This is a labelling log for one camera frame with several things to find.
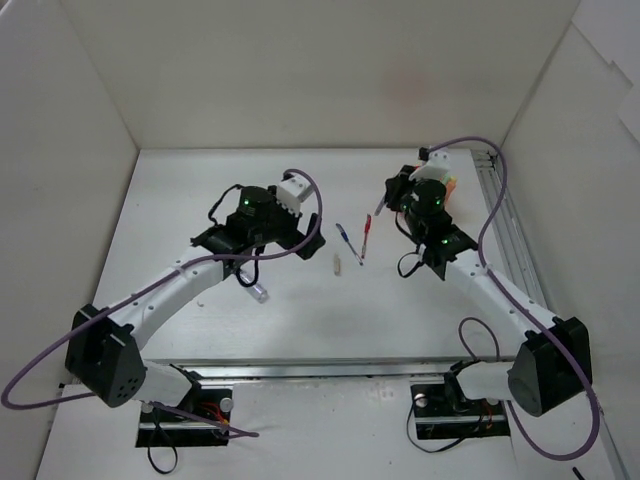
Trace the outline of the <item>red gel pen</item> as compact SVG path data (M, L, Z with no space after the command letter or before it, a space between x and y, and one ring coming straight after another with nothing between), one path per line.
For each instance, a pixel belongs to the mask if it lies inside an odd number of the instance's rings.
M367 213L366 221L365 221L365 224L364 224L363 242L362 242L362 247L361 247L361 259L362 259L363 262L366 259L368 240L369 240L369 235L370 235L370 231L371 231L371 227L372 227L372 219L373 219L372 215Z

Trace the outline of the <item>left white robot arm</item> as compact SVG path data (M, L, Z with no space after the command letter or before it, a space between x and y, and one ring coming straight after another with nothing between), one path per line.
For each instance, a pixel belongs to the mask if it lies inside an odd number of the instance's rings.
M177 419L191 418L200 406L200 376L145 360L142 349L201 293L238 278L241 267L262 257L268 245L310 259L325 244L321 214L312 214L306 232L298 224L302 203L317 192L301 174L289 174L267 188L241 188L238 206L226 221L192 238L152 285L118 305L97 309L88 304L76 313L67 370L111 408L131 400L156 402Z

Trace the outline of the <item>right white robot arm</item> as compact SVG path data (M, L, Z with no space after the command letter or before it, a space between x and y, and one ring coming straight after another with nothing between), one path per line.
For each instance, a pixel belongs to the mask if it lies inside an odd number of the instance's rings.
M464 412L480 399L513 401L539 417L590 386L589 333L577 318L561 319L481 263L475 240L445 210L446 188L412 165L385 182L384 204L406 222L417 264L456 287L495 327L514 328L522 343L511 362L474 360L451 369L442 388L445 405Z

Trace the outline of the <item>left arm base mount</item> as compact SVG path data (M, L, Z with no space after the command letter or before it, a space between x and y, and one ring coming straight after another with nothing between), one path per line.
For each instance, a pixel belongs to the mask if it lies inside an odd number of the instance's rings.
M231 398L232 391L227 388L203 393L199 402L192 407L191 413L208 420L227 423L231 414L220 409L220 402ZM153 408L149 413L140 411L135 447L226 447L229 444L228 436L228 433L211 425Z

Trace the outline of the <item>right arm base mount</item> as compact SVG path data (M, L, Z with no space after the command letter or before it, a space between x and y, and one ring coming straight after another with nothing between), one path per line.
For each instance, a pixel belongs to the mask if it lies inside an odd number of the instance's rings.
M454 405L444 384L412 384L409 425L418 440L455 441L460 438L509 437L504 408L486 400Z

